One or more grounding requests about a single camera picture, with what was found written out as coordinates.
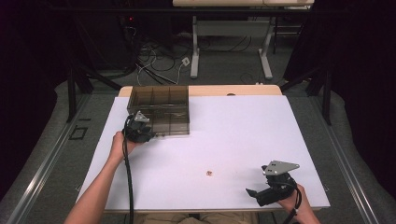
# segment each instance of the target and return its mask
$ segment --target transparent plastic box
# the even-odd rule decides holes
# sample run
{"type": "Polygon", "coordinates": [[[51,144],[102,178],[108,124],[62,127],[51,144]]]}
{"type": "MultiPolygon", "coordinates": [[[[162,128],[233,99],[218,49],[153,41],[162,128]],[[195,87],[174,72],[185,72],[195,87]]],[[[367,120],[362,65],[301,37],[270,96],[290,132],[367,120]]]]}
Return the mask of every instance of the transparent plastic box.
{"type": "Polygon", "coordinates": [[[157,136],[190,134],[188,86],[133,87],[127,109],[140,110],[157,136]]]}

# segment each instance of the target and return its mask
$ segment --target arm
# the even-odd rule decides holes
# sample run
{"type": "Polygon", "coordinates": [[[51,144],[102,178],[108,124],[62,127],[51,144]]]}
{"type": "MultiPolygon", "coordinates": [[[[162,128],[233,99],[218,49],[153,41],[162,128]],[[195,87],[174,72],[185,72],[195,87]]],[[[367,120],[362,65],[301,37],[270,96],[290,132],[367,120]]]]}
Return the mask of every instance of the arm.
{"type": "MultiPolygon", "coordinates": [[[[64,223],[99,223],[114,174],[123,160],[122,141],[122,133],[117,132],[113,137],[113,144],[104,167],[79,198],[64,223]]],[[[128,142],[128,153],[131,153],[136,146],[136,143],[128,142]]]]}
{"type": "MultiPolygon", "coordinates": [[[[301,224],[320,223],[318,218],[315,216],[314,211],[311,208],[311,205],[309,204],[304,187],[298,184],[297,188],[300,190],[303,200],[301,202],[300,207],[298,208],[297,215],[294,217],[294,219],[296,219],[301,224]]],[[[296,197],[297,197],[297,191],[295,190],[289,198],[281,200],[278,203],[283,208],[285,208],[286,211],[290,213],[296,203],[296,197]]]]}

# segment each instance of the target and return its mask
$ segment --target black curtain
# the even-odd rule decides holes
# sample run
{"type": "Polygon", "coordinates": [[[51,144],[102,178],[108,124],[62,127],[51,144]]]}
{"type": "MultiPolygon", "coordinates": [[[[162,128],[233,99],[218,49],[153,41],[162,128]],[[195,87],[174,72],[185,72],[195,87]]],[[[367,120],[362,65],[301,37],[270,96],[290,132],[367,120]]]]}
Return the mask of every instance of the black curtain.
{"type": "MultiPolygon", "coordinates": [[[[396,198],[396,5],[393,1],[317,0],[313,10],[342,17],[308,19],[284,78],[320,66],[345,101],[354,144],[378,182],[396,198]]],[[[311,82],[321,79],[317,73],[311,82]]]]}
{"type": "Polygon", "coordinates": [[[0,3],[0,200],[50,119],[54,88],[66,81],[47,23],[35,1],[0,3]]]}

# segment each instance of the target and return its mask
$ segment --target hand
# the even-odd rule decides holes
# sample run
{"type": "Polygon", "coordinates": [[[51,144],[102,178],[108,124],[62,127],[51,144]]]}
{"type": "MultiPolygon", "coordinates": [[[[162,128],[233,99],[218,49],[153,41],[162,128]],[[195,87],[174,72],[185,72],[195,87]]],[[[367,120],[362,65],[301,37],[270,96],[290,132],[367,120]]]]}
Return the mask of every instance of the hand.
{"type": "MultiPolygon", "coordinates": [[[[305,189],[303,186],[297,184],[297,188],[301,192],[302,202],[298,208],[297,216],[294,217],[301,224],[304,223],[320,223],[318,218],[315,216],[314,211],[309,204],[308,198],[306,197],[305,189]]],[[[294,208],[296,204],[297,190],[295,190],[291,196],[287,199],[280,200],[278,203],[286,210],[288,213],[294,208]]]]}
{"type": "MultiPolygon", "coordinates": [[[[116,132],[113,136],[113,144],[110,149],[110,154],[108,155],[108,161],[114,161],[116,164],[120,164],[124,158],[123,156],[123,141],[124,136],[122,132],[116,132]]],[[[141,145],[140,143],[134,143],[127,141],[128,155],[134,150],[135,147],[141,145]]]]}

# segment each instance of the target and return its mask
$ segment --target white table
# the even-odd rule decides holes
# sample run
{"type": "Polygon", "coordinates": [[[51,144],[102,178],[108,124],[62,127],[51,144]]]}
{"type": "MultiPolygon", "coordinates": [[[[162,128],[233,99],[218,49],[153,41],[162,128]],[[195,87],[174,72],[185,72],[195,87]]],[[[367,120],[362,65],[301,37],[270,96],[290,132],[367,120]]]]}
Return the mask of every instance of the white table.
{"type": "MultiPolygon", "coordinates": [[[[264,211],[245,189],[267,189],[262,165],[270,161],[300,164],[291,171],[304,185],[312,207],[329,207],[318,173],[287,98],[269,86],[269,94],[238,94],[266,86],[191,87],[191,134],[152,139],[130,155],[136,212],[264,211]],[[198,96],[210,94],[216,96],[198,96]]],[[[79,196],[100,172],[112,136],[122,129],[128,97],[116,97],[79,196]]],[[[107,212],[128,212],[128,184],[122,163],[115,174],[107,212]]]]}
{"type": "MultiPolygon", "coordinates": [[[[173,0],[174,7],[305,7],[312,4],[314,0],[173,0]]],[[[272,18],[268,21],[198,21],[193,16],[191,78],[198,77],[198,35],[263,36],[265,34],[259,56],[265,78],[271,79],[273,76],[267,52],[273,31],[272,18]]]]}

